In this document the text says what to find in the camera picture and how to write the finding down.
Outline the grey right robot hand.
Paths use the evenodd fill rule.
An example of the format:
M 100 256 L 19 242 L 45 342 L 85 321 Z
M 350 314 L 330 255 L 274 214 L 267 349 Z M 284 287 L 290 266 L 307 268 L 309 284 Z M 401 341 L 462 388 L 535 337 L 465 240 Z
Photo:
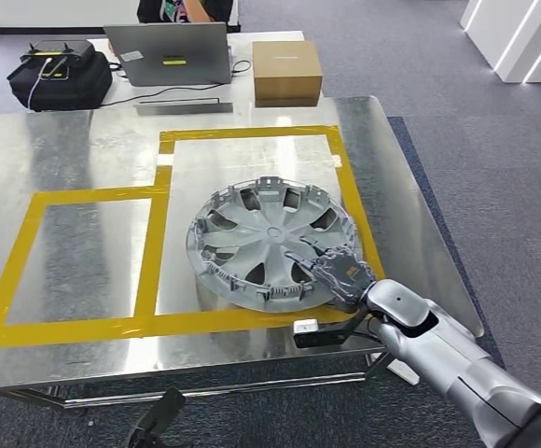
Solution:
M 334 296 L 334 307 L 340 311 L 355 313 L 364 295 L 376 282 L 371 268 L 349 246 L 327 246 L 310 236 L 302 236 L 300 241 L 310 246 L 315 256 L 307 259 L 292 250 L 284 256 L 329 288 Z

